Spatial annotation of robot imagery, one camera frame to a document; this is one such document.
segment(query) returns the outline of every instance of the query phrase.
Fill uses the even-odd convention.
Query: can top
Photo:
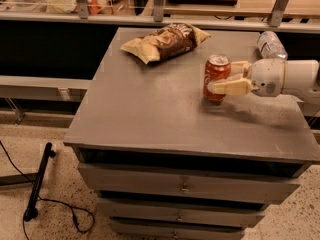
[[[228,63],[230,63],[230,60],[226,55],[215,54],[215,55],[210,56],[209,62],[213,65],[223,66],[223,65],[227,65]]]

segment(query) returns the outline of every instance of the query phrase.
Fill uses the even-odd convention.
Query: silver can
[[[277,34],[273,31],[265,31],[258,38],[258,48],[264,59],[279,58],[286,60],[288,53],[284,49]]]

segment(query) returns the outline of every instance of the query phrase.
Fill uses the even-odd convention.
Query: brown snack bag
[[[190,51],[209,36],[190,24],[172,23],[147,36],[132,39],[123,44],[121,50],[134,54],[148,64]]]

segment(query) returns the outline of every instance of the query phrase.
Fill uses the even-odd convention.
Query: red can
[[[206,62],[204,71],[203,96],[214,103],[221,103],[226,95],[210,92],[207,85],[211,81],[226,79],[230,72],[231,63],[227,56],[223,54],[211,55]]]

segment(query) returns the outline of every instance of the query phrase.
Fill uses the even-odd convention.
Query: concrete floor
[[[25,223],[29,239],[156,239],[114,233],[107,219],[96,210],[96,194],[86,187],[80,177],[73,151],[62,143],[71,118],[27,114],[19,126],[14,125],[14,120],[11,112],[0,112],[0,140],[23,172],[37,171],[47,142],[52,142],[57,153],[55,158],[49,160],[41,197],[87,208],[96,217],[94,228],[89,233],[81,234],[72,224],[69,208],[40,201],[37,203],[38,217]],[[16,174],[2,149],[0,165],[0,176]],[[246,230],[243,240],[320,239],[320,166],[311,166],[300,180],[300,188],[280,206],[270,206],[266,210],[266,217],[255,228]],[[31,184],[0,188],[0,240],[26,239],[22,216],[31,189]],[[80,227],[89,226],[90,217],[81,212],[78,214]]]

